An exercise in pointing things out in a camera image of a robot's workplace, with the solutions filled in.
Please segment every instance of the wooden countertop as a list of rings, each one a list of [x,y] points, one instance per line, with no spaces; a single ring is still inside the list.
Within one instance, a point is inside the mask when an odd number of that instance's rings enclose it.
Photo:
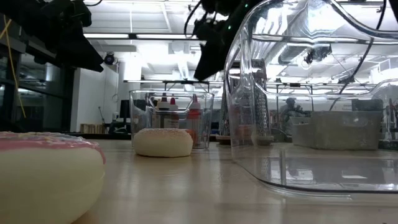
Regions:
[[[231,160],[229,146],[211,144],[190,157],[134,154],[130,141],[98,141],[106,155],[101,197],[74,224],[395,223],[398,198],[361,200],[282,195]]]

